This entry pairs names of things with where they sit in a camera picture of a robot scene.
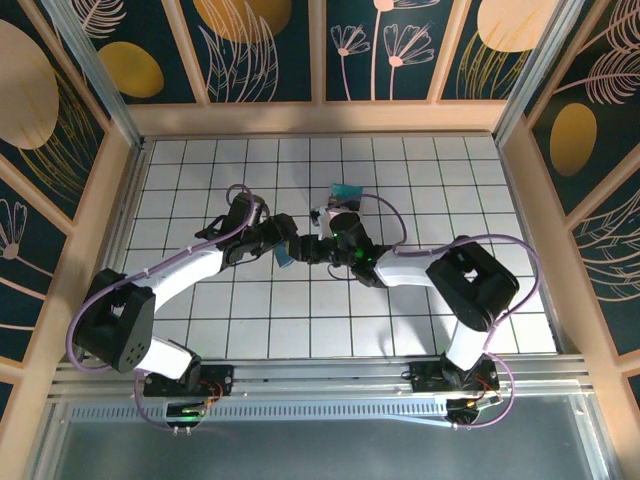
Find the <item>black bracket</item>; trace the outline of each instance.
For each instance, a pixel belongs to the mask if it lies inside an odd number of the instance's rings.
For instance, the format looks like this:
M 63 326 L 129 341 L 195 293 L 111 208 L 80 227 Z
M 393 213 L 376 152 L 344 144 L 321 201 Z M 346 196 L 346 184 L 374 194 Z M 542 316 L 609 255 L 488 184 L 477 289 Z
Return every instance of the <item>black bracket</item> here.
M 481 392 L 485 387 L 478 378 L 494 390 L 500 389 L 498 373 L 492 360 L 480 361 L 473 370 L 466 372 L 465 377 L 458 384 L 451 381 L 450 376 L 445 372 L 446 368 L 447 365 L 442 359 L 411 362 L 409 370 L 402 374 L 402 378 L 411 381 L 414 393 Z
M 228 397 L 233 388 L 233 372 L 232 365 L 201 365 L 199 383 L 193 391 L 175 380 L 152 373 L 147 376 L 145 381 L 144 396 L 148 398 L 208 398 L 213 396 L 211 392 L 213 389 L 217 397 L 220 394 L 218 388 L 220 385 L 222 396 Z

